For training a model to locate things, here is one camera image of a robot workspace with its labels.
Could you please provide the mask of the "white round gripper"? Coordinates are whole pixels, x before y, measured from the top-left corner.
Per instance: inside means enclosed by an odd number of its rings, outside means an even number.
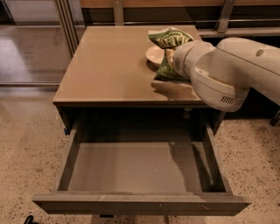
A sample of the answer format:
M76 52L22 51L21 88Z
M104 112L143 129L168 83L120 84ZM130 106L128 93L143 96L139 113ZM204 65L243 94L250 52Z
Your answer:
M165 52L168 62L173 62L176 73L184 78L191 79L192 69L198 61L214 49L215 47L208 42L194 40L178 46L175 51L166 49Z

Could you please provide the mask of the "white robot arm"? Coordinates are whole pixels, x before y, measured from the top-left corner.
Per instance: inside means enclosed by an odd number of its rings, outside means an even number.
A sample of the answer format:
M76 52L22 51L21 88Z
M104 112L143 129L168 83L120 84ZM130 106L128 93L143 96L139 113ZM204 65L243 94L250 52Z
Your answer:
M246 38L224 38L218 45L195 40L175 48L172 65L209 107L240 109L253 88L280 104L280 48Z

